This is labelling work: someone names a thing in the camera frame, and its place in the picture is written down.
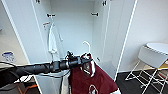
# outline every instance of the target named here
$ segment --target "white wardrobe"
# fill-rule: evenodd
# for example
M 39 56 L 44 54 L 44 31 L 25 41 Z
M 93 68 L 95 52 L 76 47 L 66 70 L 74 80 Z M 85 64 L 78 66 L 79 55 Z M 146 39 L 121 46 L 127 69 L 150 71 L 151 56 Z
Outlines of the white wardrobe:
M 62 40 L 61 58 L 71 51 L 82 55 L 91 45 L 94 61 L 114 80 L 135 0 L 1 0 L 19 44 L 30 64 L 52 61 L 48 33 L 55 27 Z M 50 74 L 61 76 L 62 73 Z M 61 79 L 36 76 L 42 94 L 59 94 Z

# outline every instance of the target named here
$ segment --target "hanger hook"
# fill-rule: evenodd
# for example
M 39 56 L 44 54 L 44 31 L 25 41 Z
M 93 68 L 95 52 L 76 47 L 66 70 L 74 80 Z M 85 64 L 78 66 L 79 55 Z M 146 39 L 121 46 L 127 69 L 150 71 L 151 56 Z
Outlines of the hanger hook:
M 89 46 L 89 53 L 90 53 L 90 44 L 87 41 L 84 41 L 83 44 L 86 43 Z

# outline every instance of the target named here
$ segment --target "red cloth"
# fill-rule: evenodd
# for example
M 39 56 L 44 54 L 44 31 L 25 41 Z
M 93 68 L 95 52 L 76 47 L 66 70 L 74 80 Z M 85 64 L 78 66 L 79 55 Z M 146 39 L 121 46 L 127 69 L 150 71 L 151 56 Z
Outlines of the red cloth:
M 96 64 L 95 68 L 96 72 L 93 77 L 86 76 L 80 67 L 72 69 L 69 77 L 72 94 L 92 94 L 89 92 L 92 92 L 95 88 L 98 93 L 94 94 L 109 94 L 118 90 L 117 84 L 111 77 Z

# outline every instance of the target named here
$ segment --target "cable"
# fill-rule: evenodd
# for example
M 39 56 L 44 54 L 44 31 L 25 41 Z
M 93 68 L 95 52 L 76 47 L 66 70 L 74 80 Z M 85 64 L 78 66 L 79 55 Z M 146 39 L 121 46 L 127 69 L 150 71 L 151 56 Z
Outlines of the cable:
M 29 75 L 27 75 L 27 77 L 23 80 L 23 82 L 26 81 L 28 77 L 29 77 Z
M 17 85 L 15 85 L 14 87 L 12 87 L 12 88 L 10 88 L 10 89 L 0 89 L 0 92 L 1 91 L 10 91 L 10 90 L 13 90 L 14 88 L 16 88 L 17 87 Z
M 0 63 L 7 64 L 7 65 L 12 65 L 12 66 L 18 68 L 16 65 L 11 64 L 11 63 L 7 63 L 7 62 L 0 62 Z M 16 73 L 14 73 L 14 72 L 12 72 L 12 71 L 9 71 L 9 72 L 12 73 L 13 75 L 15 75 L 15 76 L 18 78 L 18 75 L 17 75 Z M 10 90 L 13 90 L 14 88 L 16 88 L 16 86 L 17 86 L 17 85 L 15 85 L 14 87 L 12 87 L 12 88 L 10 88 L 10 89 L 0 89 L 0 91 L 10 91 Z
M 39 76 L 48 76 L 48 77 L 52 77 L 52 78 L 62 78 L 64 76 L 66 76 L 69 72 L 70 72 L 70 70 L 67 73 L 65 73 L 64 75 L 60 76 L 60 77 L 56 77 L 56 76 L 52 76 L 52 75 L 39 75 Z

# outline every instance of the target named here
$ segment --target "white table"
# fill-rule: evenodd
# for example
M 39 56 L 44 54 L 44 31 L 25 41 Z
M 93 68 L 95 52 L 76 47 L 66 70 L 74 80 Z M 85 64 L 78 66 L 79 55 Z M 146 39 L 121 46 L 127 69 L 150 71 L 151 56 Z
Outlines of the white table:
M 147 46 L 153 50 L 168 54 L 168 44 L 164 43 L 147 43 Z

